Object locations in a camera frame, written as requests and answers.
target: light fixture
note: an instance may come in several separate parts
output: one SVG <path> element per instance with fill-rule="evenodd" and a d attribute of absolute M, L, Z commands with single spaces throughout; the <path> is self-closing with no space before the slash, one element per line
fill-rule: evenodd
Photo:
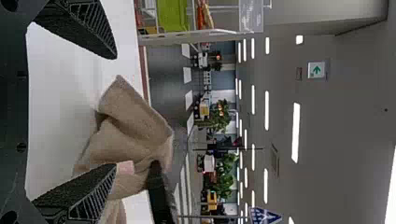
<path fill-rule="evenodd" d="M 241 63 L 241 42 L 238 42 L 238 62 Z"/>
<path fill-rule="evenodd" d="M 248 188 L 248 168 L 245 167 L 245 189 Z"/>
<path fill-rule="evenodd" d="M 235 94 L 238 95 L 238 78 L 235 79 Z"/>
<path fill-rule="evenodd" d="M 304 36 L 303 35 L 297 35 L 296 36 L 296 45 L 302 45 L 304 43 Z"/>
<path fill-rule="evenodd" d="M 300 110 L 301 106 L 294 103 L 293 108 L 293 133 L 291 139 L 291 158 L 295 163 L 298 162 L 298 147 L 300 139 Z"/>
<path fill-rule="evenodd" d="M 270 129 L 270 93 L 265 92 L 265 114 L 264 114 L 264 127 L 268 131 Z"/>
<path fill-rule="evenodd" d="M 241 195 L 241 199 L 244 198 L 244 184 L 242 182 L 240 182 L 240 186 L 239 186 L 239 194 Z"/>
<path fill-rule="evenodd" d="M 244 158 L 243 158 L 243 154 L 242 151 L 239 152 L 239 169 L 243 169 L 243 165 L 244 165 Z"/>
<path fill-rule="evenodd" d="M 255 43 L 254 43 L 254 38 L 251 38 L 251 59 L 254 59 L 255 57 Z"/>
<path fill-rule="evenodd" d="M 248 150 L 248 130 L 245 129 L 245 150 Z"/>
<path fill-rule="evenodd" d="M 270 54 L 270 37 L 265 37 L 265 54 Z"/>
<path fill-rule="evenodd" d="M 251 206 L 256 207 L 256 193 L 254 190 L 251 191 Z"/>
<path fill-rule="evenodd" d="M 254 85 L 251 85 L 251 114 L 256 113 L 256 90 Z"/>
<path fill-rule="evenodd" d="M 239 79 L 239 100 L 242 100 L 242 80 Z"/>
<path fill-rule="evenodd" d="M 264 202 L 268 203 L 268 170 L 264 169 Z"/>
<path fill-rule="evenodd" d="M 247 60 L 247 40 L 244 39 L 244 62 Z"/>
<path fill-rule="evenodd" d="M 245 221 L 248 222 L 248 203 L 245 203 Z"/>
<path fill-rule="evenodd" d="M 242 120 L 239 120 L 239 136 L 242 137 Z"/>
<path fill-rule="evenodd" d="M 391 171 L 389 195 L 388 195 L 388 206 L 387 214 L 385 216 L 385 224 L 396 223 L 396 147 L 395 154 L 393 156 L 393 167 Z"/>
<path fill-rule="evenodd" d="M 256 146 L 251 145 L 251 170 L 254 171 L 256 167 Z"/>

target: emergency exit sign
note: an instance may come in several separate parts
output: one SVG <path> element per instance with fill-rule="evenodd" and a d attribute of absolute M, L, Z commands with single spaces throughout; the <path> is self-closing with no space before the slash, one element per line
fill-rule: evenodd
<path fill-rule="evenodd" d="M 308 63 L 308 78 L 325 78 L 326 62 Z"/>

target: white table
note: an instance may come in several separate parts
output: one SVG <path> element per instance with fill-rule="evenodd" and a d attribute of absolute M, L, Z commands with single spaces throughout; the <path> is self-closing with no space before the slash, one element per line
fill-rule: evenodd
<path fill-rule="evenodd" d="M 102 0 L 119 57 L 109 61 L 32 23 L 26 193 L 33 200 L 65 181 L 95 129 L 93 110 L 116 75 L 143 95 L 132 0 Z M 153 223 L 146 193 L 126 199 L 129 223 Z"/>

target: ceiling light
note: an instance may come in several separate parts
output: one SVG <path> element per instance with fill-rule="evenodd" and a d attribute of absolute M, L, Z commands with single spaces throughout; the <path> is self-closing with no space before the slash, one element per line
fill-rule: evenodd
<path fill-rule="evenodd" d="M 303 35 L 297 35 L 296 36 L 296 45 L 302 45 L 304 43 L 304 36 Z"/>
<path fill-rule="evenodd" d="M 256 193 L 254 190 L 251 191 L 251 206 L 256 207 Z"/>
<path fill-rule="evenodd" d="M 255 43 L 254 43 L 254 38 L 251 38 L 251 59 L 254 59 L 255 57 Z"/>
<path fill-rule="evenodd" d="M 396 148 L 393 156 L 393 167 L 391 171 L 387 214 L 385 216 L 385 224 L 396 223 Z"/>
<path fill-rule="evenodd" d="M 265 54 L 270 54 L 270 37 L 265 37 Z"/>
<path fill-rule="evenodd" d="M 242 155 L 242 151 L 239 152 L 239 169 L 243 169 L 243 165 L 244 165 L 244 158 Z"/>
<path fill-rule="evenodd" d="M 235 79 L 235 94 L 238 95 L 238 78 Z"/>
<path fill-rule="evenodd" d="M 264 202 L 268 203 L 268 170 L 264 169 Z"/>
<path fill-rule="evenodd" d="M 244 39 L 244 62 L 247 60 L 247 40 Z"/>
<path fill-rule="evenodd" d="M 254 171 L 256 167 L 256 146 L 251 145 L 251 170 Z"/>
<path fill-rule="evenodd" d="M 300 139 L 300 110 L 299 104 L 294 103 L 293 108 L 293 133 L 291 139 L 291 158 L 295 163 L 298 162 L 298 147 Z"/>
<path fill-rule="evenodd" d="M 245 203 L 245 216 L 246 216 L 245 221 L 248 222 L 248 204 L 247 203 Z"/>
<path fill-rule="evenodd" d="M 242 120 L 239 120 L 239 136 L 242 137 Z"/>
<path fill-rule="evenodd" d="M 248 150 L 248 130 L 245 129 L 245 150 Z"/>
<path fill-rule="evenodd" d="M 238 62 L 241 63 L 241 42 L 238 42 Z"/>
<path fill-rule="evenodd" d="M 244 184 L 242 182 L 240 182 L 240 186 L 239 186 L 239 194 L 241 195 L 241 199 L 244 198 Z"/>
<path fill-rule="evenodd" d="M 268 131 L 270 128 L 270 93 L 265 92 L 265 114 L 264 114 L 264 126 L 265 130 Z"/>
<path fill-rule="evenodd" d="M 245 167 L 245 188 L 248 188 L 248 168 Z"/>
<path fill-rule="evenodd" d="M 251 85 L 251 114 L 256 113 L 256 90 L 254 85 Z"/>
<path fill-rule="evenodd" d="M 242 100 L 242 80 L 239 79 L 239 100 Z"/>

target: ceiling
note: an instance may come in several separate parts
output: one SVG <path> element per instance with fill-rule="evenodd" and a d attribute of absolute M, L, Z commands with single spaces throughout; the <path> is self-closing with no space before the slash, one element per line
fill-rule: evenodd
<path fill-rule="evenodd" d="M 256 35 L 256 57 L 237 65 L 243 98 L 239 118 L 247 129 L 244 152 L 248 167 L 245 202 L 293 217 L 295 224 L 384 223 L 391 165 L 396 145 L 396 5 L 388 21 L 344 35 L 307 35 L 300 46 L 294 35 L 271 38 L 265 55 L 264 35 Z M 327 61 L 327 80 L 308 80 L 307 64 Z M 302 67 L 303 80 L 296 81 Z M 251 113 L 251 85 L 256 114 Z M 264 92 L 270 92 L 270 129 L 264 130 Z M 299 160 L 291 159 L 293 103 L 301 104 Z M 270 165 L 274 144 L 280 158 L 279 178 Z M 269 202 L 263 201 L 263 169 L 270 171 Z"/>

